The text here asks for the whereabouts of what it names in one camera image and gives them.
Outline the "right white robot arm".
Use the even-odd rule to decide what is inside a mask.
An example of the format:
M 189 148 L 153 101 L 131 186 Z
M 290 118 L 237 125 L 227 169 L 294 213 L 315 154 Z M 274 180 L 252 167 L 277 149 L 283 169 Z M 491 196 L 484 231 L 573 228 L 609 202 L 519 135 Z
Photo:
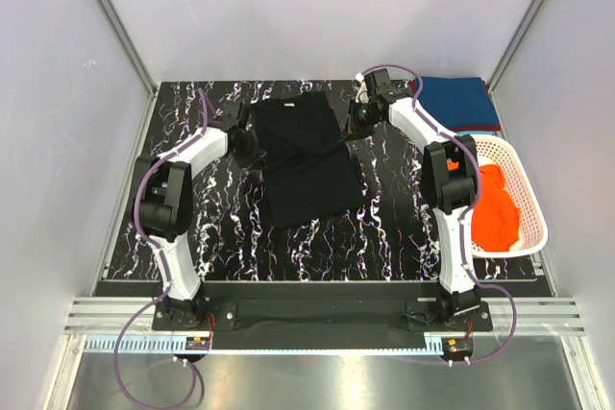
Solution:
M 386 65 L 357 73 L 357 95 L 349 103 L 343 138 L 357 140 L 374 133 L 379 123 L 401 132 L 422 154 L 421 193 L 436 219 L 440 245 L 440 292 L 423 314 L 407 317 L 429 325 L 458 329 L 480 309 L 472 257 L 473 210 L 481 192 L 476 141 L 457 135 L 431 116 L 419 102 L 423 80 L 415 89 L 392 83 Z

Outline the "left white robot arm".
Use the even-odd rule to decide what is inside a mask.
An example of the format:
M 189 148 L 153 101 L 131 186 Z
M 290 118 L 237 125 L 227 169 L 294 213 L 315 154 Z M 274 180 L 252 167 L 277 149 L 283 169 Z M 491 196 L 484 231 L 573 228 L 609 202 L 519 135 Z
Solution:
M 262 166 L 263 151 L 249 119 L 248 105 L 230 103 L 221 114 L 205 116 L 202 128 L 170 150 L 135 161 L 127 212 L 160 267 L 156 316 L 172 326 L 196 329 L 212 318 L 188 243 L 193 180 L 222 157 L 244 170 Z

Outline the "black t shirt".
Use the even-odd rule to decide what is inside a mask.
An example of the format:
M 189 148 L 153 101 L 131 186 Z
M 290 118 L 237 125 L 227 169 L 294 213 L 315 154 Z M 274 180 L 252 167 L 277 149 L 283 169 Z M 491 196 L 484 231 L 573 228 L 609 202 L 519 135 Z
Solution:
M 292 228 L 364 205 L 360 174 L 324 91 L 262 100 L 251 110 L 275 227 Z

